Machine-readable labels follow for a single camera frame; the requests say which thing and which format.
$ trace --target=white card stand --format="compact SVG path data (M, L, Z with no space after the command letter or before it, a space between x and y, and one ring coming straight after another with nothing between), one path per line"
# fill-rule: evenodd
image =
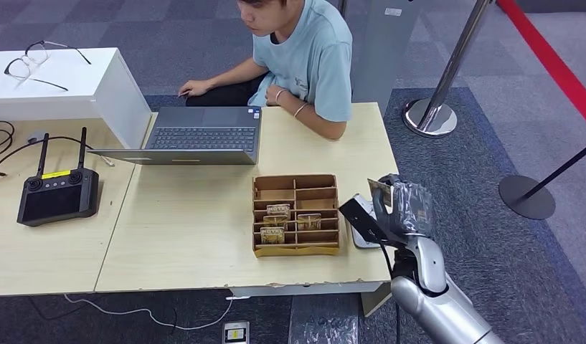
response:
M117 48L48 50L31 77L60 88L5 75L10 61L24 52L0 52L0 120L102 118L124 148L142 148L151 110Z

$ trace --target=wooden table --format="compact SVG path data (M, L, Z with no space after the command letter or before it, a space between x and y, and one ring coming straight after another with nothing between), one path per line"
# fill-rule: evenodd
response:
M258 259L251 248L253 176L334 173L342 204L355 193L369 198L367 178L397 173L377 104L353 112L344 137L331 142L265 108L256 166L136 166L95 291L229 288L255 296L379 287L363 297L368 313L389 294L381 287L389 275L382 253L357 249L349 229L338 256Z
M9 151L27 143L35 131L51 136L79 138L88 127L88 144L120 148L104 121L42 120L13 123L16 132ZM0 128L9 127L0 124ZM76 219L30 228L16 223L24 181L37 173L41 145L21 150L7 159L0 171L0 295L92 292L133 166L117 163L109 167L88 154L86 167L97 171L99 212L89 219ZM45 173L77 167L79 145L68 140L51 140L47 149Z

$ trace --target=white cable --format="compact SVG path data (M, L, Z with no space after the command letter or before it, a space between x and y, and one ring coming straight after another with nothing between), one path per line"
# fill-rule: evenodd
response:
M104 310L103 308L100 308L98 305L96 305L92 301L89 301L89 300L86 300L86 299L71 300L67 294L64 294L64 296L65 296L65 299L67 299L67 301L69 301L71 303L84 302L84 303L87 303L87 304L91 305L92 307L96 308L97 310L99 310L99 311L101 311L101 312L103 312L105 314L110 314L110 315L127 315L127 314L133 314L133 313L138 313L138 312L147 312L147 313L149 313L149 317L151 317L151 319L156 324L159 324L159 325L162 325L162 326L167 326L169 328L175 327L175 328L178 328L179 330L183 330L183 331L199 330L201 328L207 328L209 326L212 326L212 325L218 323L219 321L223 320L223 318L225 317L225 315L230 311L230 308L232 307L232 303L234 302L234 300L231 299L230 300L230 305L227 306L227 309L225 310L225 312L223 313L223 315L221 315L221 317L219 319L211 322L210 324L198 326L198 327L195 327L195 328L183 328L181 326L174 326L174 324L166 324L164 322L161 322L161 321L157 320L156 318L153 317L153 313L151 313L151 310L148 310L147 308L141 308L141 309L138 309L138 310L129 310L128 312L110 312L108 310Z

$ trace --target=card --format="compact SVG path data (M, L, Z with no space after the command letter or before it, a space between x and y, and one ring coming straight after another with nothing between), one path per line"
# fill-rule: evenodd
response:
M371 188L371 195L373 194L373 192L376 189L380 188L381 190L384 191L384 205L392 207L392 202L393 202L392 195L394 195L394 186L380 183L380 182L374 181L372 179L367 179L367 180L369 181L369 187Z
M297 215L297 229L300 231L317 231L320 229L320 214Z
M263 217L263 223L266 227L285 227L288 221L286 215L268 215Z
M284 227L261 227L261 244L284 244Z
M290 218L290 204L269 205L268 215L286 215L287 218Z

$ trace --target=laptop touchpad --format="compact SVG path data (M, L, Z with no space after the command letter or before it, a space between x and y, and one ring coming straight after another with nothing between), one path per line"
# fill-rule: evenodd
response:
M236 110L210 109L204 110L202 126L204 127L234 127L237 123Z

